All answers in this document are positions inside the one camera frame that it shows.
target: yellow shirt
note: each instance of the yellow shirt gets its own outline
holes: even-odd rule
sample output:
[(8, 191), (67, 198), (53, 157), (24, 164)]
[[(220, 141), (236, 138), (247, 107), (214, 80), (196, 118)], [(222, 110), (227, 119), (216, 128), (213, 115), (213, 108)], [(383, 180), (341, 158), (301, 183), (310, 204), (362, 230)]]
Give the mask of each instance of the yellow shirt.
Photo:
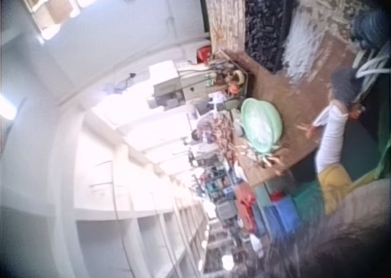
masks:
[(339, 163), (328, 165), (318, 174), (318, 178), (323, 192), (324, 208), (326, 214), (330, 214), (341, 199), (350, 192), (353, 182)]

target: white sleeve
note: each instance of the white sleeve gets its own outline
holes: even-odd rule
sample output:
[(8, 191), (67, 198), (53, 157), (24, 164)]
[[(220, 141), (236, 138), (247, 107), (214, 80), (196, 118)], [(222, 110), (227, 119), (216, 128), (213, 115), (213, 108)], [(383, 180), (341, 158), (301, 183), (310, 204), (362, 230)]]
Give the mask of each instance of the white sleeve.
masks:
[(349, 114), (342, 114), (338, 107), (331, 105), (318, 153), (315, 158), (316, 171), (320, 173), (333, 163), (340, 162), (343, 133)]

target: hair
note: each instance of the hair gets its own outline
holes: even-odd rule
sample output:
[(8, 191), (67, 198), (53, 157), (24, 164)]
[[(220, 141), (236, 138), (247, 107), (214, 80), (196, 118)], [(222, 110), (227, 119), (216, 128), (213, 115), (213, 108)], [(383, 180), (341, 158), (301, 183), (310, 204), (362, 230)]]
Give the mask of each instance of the hair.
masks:
[(194, 139), (194, 140), (197, 141), (197, 142), (200, 140), (200, 138), (199, 138), (199, 136), (198, 136), (198, 134), (197, 134), (197, 130), (193, 130), (193, 131), (191, 132), (191, 138)]
[(272, 241), (251, 277), (383, 277), (391, 253), (386, 182), (356, 189), (332, 215), (303, 225), (284, 240)]

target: black crate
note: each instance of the black crate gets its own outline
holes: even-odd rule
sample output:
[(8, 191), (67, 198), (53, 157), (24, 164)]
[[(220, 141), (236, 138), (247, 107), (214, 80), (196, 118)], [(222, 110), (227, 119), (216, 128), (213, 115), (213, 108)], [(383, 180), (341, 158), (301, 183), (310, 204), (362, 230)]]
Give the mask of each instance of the black crate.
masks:
[(246, 53), (272, 73), (282, 68), (296, 0), (245, 0)]

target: wooden table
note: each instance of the wooden table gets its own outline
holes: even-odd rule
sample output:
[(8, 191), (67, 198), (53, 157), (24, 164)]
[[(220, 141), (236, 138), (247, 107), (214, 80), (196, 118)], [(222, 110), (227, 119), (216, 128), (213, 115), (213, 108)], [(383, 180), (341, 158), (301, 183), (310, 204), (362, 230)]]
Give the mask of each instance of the wooden table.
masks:
[[(311, 140), (296, 128), (299, 123), (310, 123), (327, 105), (329, 78), (340, 65), (351, 65), (354, 47), (348, 41), (348, 20), (352, 8), (362, 8), (361, 0), (299, 0), (312, 16), (327, 18), (327, 33), (323, 39), (320, 56), (307, 81), (298, 88), (289, 85), (283, 72), (270, 74), (244, 52), (244, 0), (206, 0), (211, 29), (213, 51), (224, 49), (232, 59), (249, 70), (254, 78), (250, 97), (272, 103), (283, 121), (282, 151), (284, 169), (291, 167), (316, 149), (320, 134)], [(243, 139), (234, 138), (240, 145)], [(275, 169), (255, 166), (245, 156), (238, 155), (251, 186), (273, 179)]]

